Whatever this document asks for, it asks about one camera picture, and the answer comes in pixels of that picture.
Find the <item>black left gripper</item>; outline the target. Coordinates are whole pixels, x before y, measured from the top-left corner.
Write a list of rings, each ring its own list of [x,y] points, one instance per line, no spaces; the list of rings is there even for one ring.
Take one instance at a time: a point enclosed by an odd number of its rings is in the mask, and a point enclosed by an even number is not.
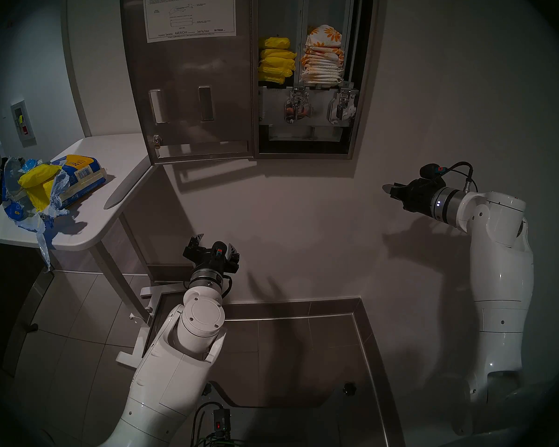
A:
[[[200,246],[204,234],[191,237],[183,256],[194,263],[195,269],[209,269],[218,274],[235,274],[239,269],[239,253],[228,243],[227,247]]]

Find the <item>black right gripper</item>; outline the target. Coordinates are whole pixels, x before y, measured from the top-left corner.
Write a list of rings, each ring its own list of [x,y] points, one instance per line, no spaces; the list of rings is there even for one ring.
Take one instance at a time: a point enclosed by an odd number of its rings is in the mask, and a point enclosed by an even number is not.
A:
[[[433,215],[433,197],[443,188],[443,178],[418,178],[408,185],[387,183],[383,191],[389,191],[390,198],[402,201],[403,209],[411,213]]]

